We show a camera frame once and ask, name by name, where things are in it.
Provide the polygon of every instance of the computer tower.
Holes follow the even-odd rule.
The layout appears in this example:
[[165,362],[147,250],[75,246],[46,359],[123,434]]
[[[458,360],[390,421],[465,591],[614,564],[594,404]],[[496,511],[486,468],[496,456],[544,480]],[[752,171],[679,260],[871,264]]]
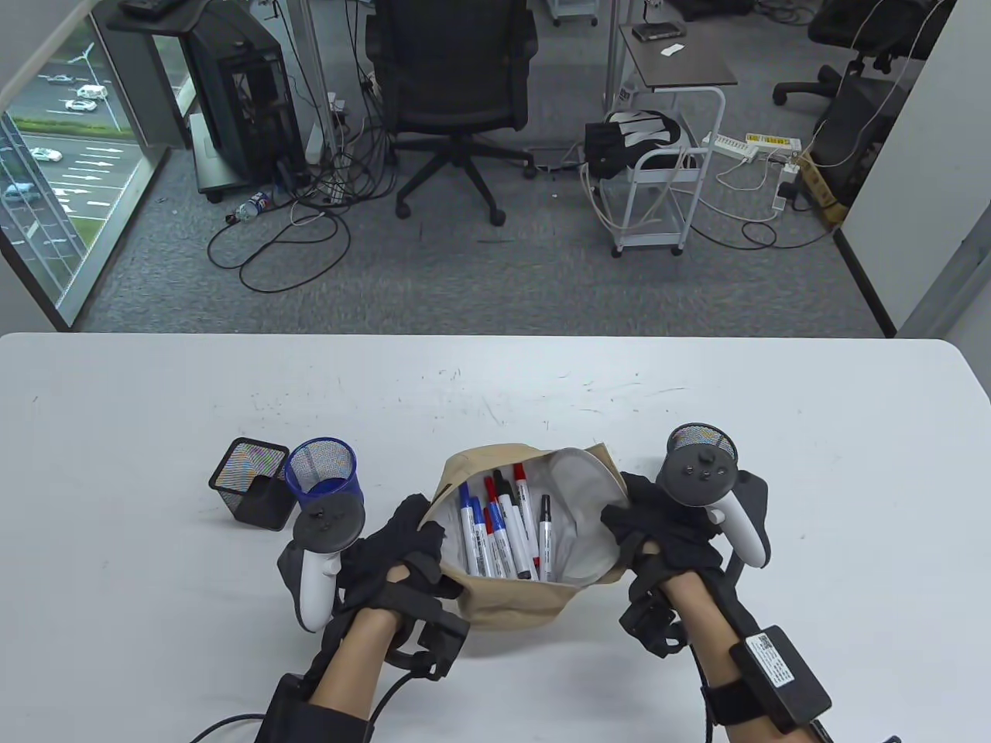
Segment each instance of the computer tower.
[[278,41],[240,2],[211,2],[185,39],[213,147],[256,186],[305,177],[306,160]]

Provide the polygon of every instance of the floor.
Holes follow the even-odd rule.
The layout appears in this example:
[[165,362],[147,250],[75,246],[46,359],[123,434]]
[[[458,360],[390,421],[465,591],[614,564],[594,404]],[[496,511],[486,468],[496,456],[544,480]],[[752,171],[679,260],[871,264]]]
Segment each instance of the floor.
[[[522,132],[499,132],[507,143],[563,144],[580,139],[601,117],[607,8],[603,22],[553,28],[546,7],[531,0],[540,52],[531,65],[530,121]],[[353,120],[360,106],[345,7],[313,0],[326,77],[339,85]],[[268,8],[260,9],[262,14]],[[726,90],[723,131],[741,138],[764,132],[807,139],[824,102],[798,96],[785,108],[771,102],[783,79],[815,79],[824,62],[842,66],[848,54],[813,45],[803,29],[759,16],[707,22],[740,80]],[[284,37],[281,20],[267,21]],[[301,80],[297,78],[304,91]],[[312,120],[305,103],[299,118]],[[690,109],[690,121],[706,113]],[[403,155],[403,182],[421,164]],[[508,219],[493,227],[465,174],[446,168],[409,200],[399,221],[390,199],[362,204],[345,217],[350,251],[320,279],[281,294],[252,293],[237,275],[204,255],[210,237],[237,204],[211,205],[196,193],[189,153],[175,153],[104,271],[77,327],[87,331],[413,333],[649,336],[880,337],[874,319],[829,237],[792,251],[737,252],[693,234],[685,253],[609,255],[610,237],[596,220],[573,173],[524,180],[518,168],[480,162]],[[716,171],[732,160],[718,158]],[[727,177],[760,183],[752,165]],[[762,190],[730,191],[714,179],[705,196],[739,215],[769,213],[773,182]],[[287,210],[228,230],[216,241],[221,262],[242,260],[287,223]],[[747,245],[739,223],[700,208],[696,224],[713,237]],[[811,214],[790,211],[776,223],[782,245],[825,230]],[[316,240],[326,220],[286,235]],[[339,233],[318,245],[272,247],[246,271],[266,288],[319,271],[347,245]]]

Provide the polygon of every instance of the black mesh pen holder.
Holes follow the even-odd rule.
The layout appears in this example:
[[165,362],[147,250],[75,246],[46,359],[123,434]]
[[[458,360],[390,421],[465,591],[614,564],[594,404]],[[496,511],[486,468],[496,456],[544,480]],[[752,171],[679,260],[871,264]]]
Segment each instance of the black mesh pen holder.
[[255,439],[235,439],[210,478],[238,521],[279,531],[296,499],[285,484],[289,449]]

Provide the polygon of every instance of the glass wall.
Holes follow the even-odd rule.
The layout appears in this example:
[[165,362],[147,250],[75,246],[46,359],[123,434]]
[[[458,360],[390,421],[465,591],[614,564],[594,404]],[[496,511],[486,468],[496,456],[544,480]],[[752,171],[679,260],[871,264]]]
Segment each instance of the glass wall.
[[185,63],[185,56],[182,54],[182,45],[175,37],[155,37],[155,48],[162,58],[162,66],[168,76],[168,84],[172,88],[172,95],[178,104],[179,112],[185,116],[196,96],[192,80],[189,78],[189,68]]
[[69,324],[158,162],[128,111],[86,19],[0,112],[0,227]]

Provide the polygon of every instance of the hand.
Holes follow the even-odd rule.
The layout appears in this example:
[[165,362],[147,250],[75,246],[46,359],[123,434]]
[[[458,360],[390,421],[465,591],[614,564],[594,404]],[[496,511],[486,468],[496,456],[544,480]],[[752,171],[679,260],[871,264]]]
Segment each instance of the hand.
[[602,522],[612,532],[627,567],[639,574],[649,556],[659,554],[669,577],[719,568],[722,556],[710,544],[719,530],[704,508],[678,503],[640,475],[621,474],[629,507],[606,506]]

